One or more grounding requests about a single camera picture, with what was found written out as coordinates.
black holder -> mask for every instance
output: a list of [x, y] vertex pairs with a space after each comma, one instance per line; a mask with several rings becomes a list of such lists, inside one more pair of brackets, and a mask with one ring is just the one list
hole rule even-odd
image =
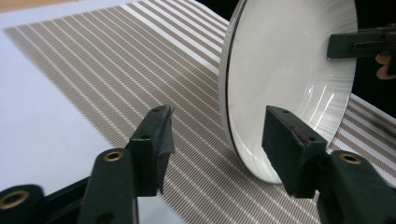
[[323, 224], [395, 224], [396, 194], [363, 157], [339, 150], [288, 110], [267, 106], [262, 147], [295, 198], [319, 192]]
[[387, 73], [396, 74], [396, 23], [330, 36], [328, 58], [367, 58], [377, 54], [391, 56]]
[[163, 180], [175, 152], [172, 108], [148, 112], [126, 148], [99, 154], [92, 174], [47, 197], [39, 186], [0, 192], [0, 223], [138, 223], [137, 197], [163, 193]]

white surface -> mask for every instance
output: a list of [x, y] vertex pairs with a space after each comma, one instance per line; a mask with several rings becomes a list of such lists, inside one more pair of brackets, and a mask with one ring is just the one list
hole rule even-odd
[[[0, 14], [0, 191], [36, 184], [50, 194], [88, 176], [96, 156], [112, 148], [4, 29], [133, 1], [84, 0]], [[159, 197], [139, 202], [141, 223], [182, 222]]]
[[262, 149], [265, 107], [285, 108], [329, 142], [344, 115], [355, 60], [328, 60], [331, 34], [357, 31], [352, 0], [247, 0], [233, 40], [228, 119], [258, 178], [280, 183]]

striped paper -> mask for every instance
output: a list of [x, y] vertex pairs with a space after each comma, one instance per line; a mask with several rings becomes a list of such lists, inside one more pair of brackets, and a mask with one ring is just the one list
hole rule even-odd
[[[256, 179], [220, 123], [219, 56], [228, 22], [191, 0], [150, 0], [7, 29], [113, 147], [154, 106], [176, 108], [177, 154], [163, 199], [187, 223], [319, 223], [315, 199]], [[366, 153], [395, 185], [395, 120], [352, 95], [331, 143]]]

white plate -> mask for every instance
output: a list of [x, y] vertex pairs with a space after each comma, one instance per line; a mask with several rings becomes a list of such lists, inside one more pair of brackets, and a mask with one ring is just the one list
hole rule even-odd
[[262, 149], [265, 107], [288, 109], [332, 141], [356, 60], [328, 60], [331, 34], [357, 32], [353, 0], [241, 0], [219, 74], [222, 123], [251, 173], [280, 183]]

